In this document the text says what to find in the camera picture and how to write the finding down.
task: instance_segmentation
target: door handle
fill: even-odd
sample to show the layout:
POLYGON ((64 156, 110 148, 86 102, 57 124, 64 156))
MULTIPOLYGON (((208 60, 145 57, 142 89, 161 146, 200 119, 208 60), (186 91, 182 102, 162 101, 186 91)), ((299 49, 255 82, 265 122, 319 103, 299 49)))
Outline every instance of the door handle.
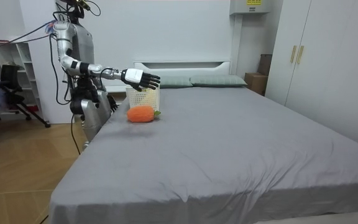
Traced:
POLYGON ((295 53, 296 53, 296 45, 294 45, 292 49, 291 63, 293 63, 293 59, 295 58, 295 53))
POLYGON ((305 46, 301 46, 301 49, 299 50, 299 55, 298 55, 298 59, 296 60, 297 64, 301 63, 301 59, 302 59, 302 55, 303 55, 303 49, 305 48, 305 46))

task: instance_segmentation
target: label sticker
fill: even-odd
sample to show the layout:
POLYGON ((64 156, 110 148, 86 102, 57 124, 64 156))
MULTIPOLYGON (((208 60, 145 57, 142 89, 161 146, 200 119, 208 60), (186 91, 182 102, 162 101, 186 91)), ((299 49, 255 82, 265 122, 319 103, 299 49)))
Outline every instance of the label sticker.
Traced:
POLYGON ((262 0, 247 0, 247 5, 260 6, 260 5, 262 5, 262 0))

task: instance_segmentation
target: wardrobe door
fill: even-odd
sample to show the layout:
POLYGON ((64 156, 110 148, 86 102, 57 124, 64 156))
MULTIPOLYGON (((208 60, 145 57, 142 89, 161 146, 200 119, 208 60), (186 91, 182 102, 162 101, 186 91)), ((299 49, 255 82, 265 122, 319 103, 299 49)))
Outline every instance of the wardrobe door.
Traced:
POLYGON ((355 2, 312 0, 286 107, 315 119, 355 2))
POLYGON ((284 0, 273 51, 266 97, 282 105, 288 95, 311 0, 284 0))
POLYGON ((358 1, 327 78, 317 121, 358 142, 358 1))

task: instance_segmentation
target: stuffed carrot toy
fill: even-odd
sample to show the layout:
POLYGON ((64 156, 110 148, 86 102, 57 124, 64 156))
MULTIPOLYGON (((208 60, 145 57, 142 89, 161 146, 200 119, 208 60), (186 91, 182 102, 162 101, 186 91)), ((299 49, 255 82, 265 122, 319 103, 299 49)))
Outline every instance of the stuffed carrot toy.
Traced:
POLYGON ((154 120, 161 112, 154 111, 151 106, 135 106, 128 110, 127 117, 130 122, 144 123, 154 120))

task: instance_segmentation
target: wooden floor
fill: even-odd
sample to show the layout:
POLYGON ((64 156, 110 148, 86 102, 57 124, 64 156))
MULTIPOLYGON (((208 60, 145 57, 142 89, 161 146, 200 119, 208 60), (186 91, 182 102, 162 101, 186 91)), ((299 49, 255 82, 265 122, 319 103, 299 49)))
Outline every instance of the wooden floor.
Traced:
MULTIPOLYGON (((74 135, 81 149, 79 124, 74 135)), ((77 157, 69 124, 46 129, 36 120, 0 121, 0 224, 40 223, 52 190, 77 157)))

